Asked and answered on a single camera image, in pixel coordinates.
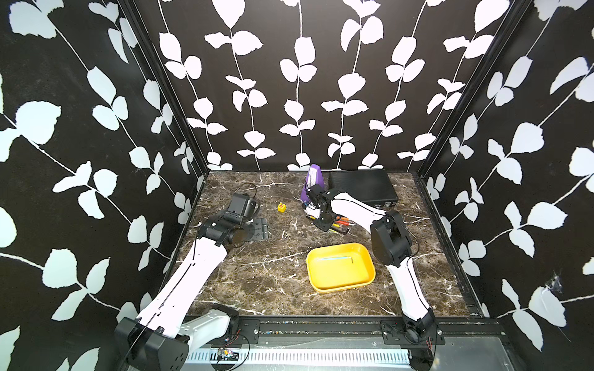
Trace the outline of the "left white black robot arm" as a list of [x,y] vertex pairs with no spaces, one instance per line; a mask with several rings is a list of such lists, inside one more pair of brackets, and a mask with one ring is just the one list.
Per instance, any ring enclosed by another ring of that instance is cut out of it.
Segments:
[[180,370],[194,350],[213,340],[225,346],[241,335],[238,311],[216,305],[185,320],[204,284],[227,256],[226,243],[269,239],[265,218],[247,220],[219,212],[202,224],[182,264],[136,318],[123,318],[114,331],[121,355],[118,369]]

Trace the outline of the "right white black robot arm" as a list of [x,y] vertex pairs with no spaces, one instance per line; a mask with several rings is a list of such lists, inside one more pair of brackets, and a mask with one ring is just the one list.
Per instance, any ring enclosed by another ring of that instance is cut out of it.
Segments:
[[379,210],[338,189],[325,190],[321,185],[306,187],[309,203],[305,210],[314,212],[312,223],[326,232],[335,221],[345,217],[371,235],[375,258],[388,269],[402,307],[403,332],[412,344],[429,343],[437,332],[436,317],[426,301],[413,263],[412,239],[402,215],[395,210]]

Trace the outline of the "light blue hex key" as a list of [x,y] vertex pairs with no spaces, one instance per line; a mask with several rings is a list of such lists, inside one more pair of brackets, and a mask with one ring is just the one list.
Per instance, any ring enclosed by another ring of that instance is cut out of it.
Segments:
[[341,256],[341,257],[326,257],[326,258],[319,258],[320,261],[338,261],[338,260],[348,260],[353,262],[354,259],[350,256]]

